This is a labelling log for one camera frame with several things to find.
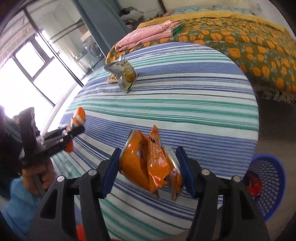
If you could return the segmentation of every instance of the folded pink cloth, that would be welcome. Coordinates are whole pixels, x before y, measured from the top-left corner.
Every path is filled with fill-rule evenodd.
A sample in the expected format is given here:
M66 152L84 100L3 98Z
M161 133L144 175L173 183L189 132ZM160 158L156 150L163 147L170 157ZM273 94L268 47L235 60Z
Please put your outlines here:
M179 22L173 23L171 20L168 20L161 24L136 29L115 45L115 51L119 52L131 49L137 45L156 39L170 38L173 36L173 30L179 25Z

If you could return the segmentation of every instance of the metal bolt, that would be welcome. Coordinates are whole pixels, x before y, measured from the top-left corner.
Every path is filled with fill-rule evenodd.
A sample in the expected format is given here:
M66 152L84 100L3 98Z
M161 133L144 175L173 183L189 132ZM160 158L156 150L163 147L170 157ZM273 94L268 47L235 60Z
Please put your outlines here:
M234 176L233 177L233 180L235 180L236 182L240 182L241 181L241 178L239 176Z
M60 183L62 182L63 180L65 180L65 177L64 176L58 176L57 177L57 181Z
M210 171L208 169L202 169L202 174L207 176L210 174Z
M93 176L95 174L96 174L96 170L94 170L94 169L89 170L89 175L90 176Z

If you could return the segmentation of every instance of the hand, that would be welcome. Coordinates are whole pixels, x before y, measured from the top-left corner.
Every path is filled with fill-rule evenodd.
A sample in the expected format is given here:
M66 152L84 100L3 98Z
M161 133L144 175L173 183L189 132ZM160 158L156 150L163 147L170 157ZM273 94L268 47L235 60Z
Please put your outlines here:
M40 193L38 191L37 185L34 182L33 175L41 175L42 176L42 187L44 190L50 188L51 184L54 182L54 168L51 160L46 164L31 166L26 169L22 169L23 186L32 194L39 196Z

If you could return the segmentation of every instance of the striped tablecloth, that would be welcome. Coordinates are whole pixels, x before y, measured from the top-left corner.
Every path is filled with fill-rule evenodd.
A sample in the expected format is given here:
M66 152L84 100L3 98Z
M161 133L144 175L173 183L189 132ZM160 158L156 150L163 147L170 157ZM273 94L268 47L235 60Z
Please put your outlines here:
M81 176L114 148L123 148L131 128L149 134L156 124L164 145L183 146L202 168L220 177L243 177L259 121L253 90L239 67L214 49L190 43L154 45L125 57L139 73L128 94L106 84L110 74L102 69L67 109L62 124L82 106L86 130L74 139L73 153L52 158L57 173ZM160 197L118 174L112 192L100 200L111 238L159 240L188 229L197 201L186 192L171 201L167 188Z

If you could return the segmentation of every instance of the floral bedspread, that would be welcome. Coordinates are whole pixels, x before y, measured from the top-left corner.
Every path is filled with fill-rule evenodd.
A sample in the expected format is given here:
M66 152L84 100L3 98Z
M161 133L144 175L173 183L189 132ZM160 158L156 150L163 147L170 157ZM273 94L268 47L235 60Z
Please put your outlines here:
M110 50L106 63L137 49L167 42L192 42L228 56L245 73L258 97L296 103L296 41L287 31L233 18L190 18L179 21L172 38L144 43L123 52Z

